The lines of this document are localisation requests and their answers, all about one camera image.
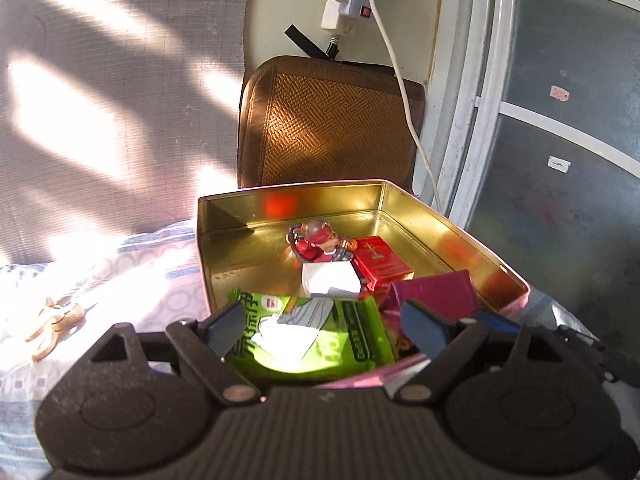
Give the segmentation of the frosted glass sliding door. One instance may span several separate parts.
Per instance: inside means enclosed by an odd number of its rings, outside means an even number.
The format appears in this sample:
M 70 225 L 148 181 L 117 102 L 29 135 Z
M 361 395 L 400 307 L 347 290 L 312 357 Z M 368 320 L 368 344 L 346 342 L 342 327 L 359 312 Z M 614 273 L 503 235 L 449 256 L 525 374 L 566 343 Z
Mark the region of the frosted glass sliding door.
M 554 314 L 639 348 L 639 0 L 458 0 L 445 214 Z

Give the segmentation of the red cigarette pack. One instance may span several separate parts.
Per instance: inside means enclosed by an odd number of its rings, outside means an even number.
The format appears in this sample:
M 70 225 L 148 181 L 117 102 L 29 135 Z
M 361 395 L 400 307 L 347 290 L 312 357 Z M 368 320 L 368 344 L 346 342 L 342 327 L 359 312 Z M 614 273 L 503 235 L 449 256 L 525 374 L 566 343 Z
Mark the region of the red cigarette pack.
M 414 271 L 382 237 L 360 237 L 356 243 L 352 263 L 368 292 L 378 292 L 393 282 L 414 277 Z

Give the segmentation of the green snack packet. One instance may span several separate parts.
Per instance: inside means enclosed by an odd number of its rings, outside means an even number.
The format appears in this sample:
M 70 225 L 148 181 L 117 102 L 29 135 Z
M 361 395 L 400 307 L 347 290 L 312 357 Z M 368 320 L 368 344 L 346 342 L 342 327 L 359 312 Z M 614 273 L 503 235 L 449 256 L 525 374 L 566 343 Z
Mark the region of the green snack packet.
M 395 362 L 372 299 L 273 296 L 232 289 L 242 336 L 224 360 L 251 382 L 334 382 Z

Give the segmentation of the pink red wallet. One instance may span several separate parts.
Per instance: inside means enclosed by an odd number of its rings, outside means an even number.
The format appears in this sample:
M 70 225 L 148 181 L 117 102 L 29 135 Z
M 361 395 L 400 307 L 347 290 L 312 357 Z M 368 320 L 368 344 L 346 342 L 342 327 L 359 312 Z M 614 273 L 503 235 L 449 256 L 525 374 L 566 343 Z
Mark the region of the pink red wallet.
M 378 310 L 396 358 L 414 352 L 400 324 L 400 309 L 406 300 L 419 301 L 451 321 L 471 316 L 482 308 L 467 270 L 393 282 Z

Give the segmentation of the grey woven headboard mat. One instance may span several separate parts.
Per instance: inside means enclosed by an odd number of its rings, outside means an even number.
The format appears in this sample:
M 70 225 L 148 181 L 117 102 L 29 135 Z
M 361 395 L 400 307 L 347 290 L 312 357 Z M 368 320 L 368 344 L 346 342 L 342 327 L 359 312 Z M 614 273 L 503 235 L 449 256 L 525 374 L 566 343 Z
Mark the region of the grey woven headboard mat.
M 1 0 L 1 259 L 192 217 L 238 185 L 247 0 Z

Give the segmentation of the pink macaron tin box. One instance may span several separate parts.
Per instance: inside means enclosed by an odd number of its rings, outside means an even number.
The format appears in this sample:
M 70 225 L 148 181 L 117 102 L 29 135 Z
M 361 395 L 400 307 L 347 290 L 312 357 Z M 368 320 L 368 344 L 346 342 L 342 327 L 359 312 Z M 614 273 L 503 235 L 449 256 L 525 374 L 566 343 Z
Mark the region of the pink macaron tin box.
M 198 201 L 209 305 L 244 308 L 224 358 L 257 385 L 322 384 L 392 364 L 390 286 L 450 318 L 521 307 L 530 293 L 472 235 L 384 180 L 246 188 Z

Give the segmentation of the red figure keychain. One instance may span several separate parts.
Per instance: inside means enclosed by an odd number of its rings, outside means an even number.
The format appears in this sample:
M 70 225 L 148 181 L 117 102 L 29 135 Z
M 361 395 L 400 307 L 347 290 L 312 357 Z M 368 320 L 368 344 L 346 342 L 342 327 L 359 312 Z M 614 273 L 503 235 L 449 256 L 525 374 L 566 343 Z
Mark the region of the red figure keychain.
M 293 224 L 286 240 L 301 263 L 350 261 L 358 248 L 356 240 L 339 236 L 329 222 L 320 219 Z

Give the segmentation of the brown woven cushion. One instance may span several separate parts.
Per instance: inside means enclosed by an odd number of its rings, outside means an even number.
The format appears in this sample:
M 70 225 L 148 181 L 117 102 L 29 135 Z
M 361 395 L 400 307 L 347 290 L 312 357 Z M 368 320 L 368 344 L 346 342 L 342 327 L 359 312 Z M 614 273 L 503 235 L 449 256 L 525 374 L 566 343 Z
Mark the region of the brown woven cushion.
M 382 65 L 270 58 L 243 91 L 239 185 L 385 179 L 408 190 L 424 108 L 422 84 Z

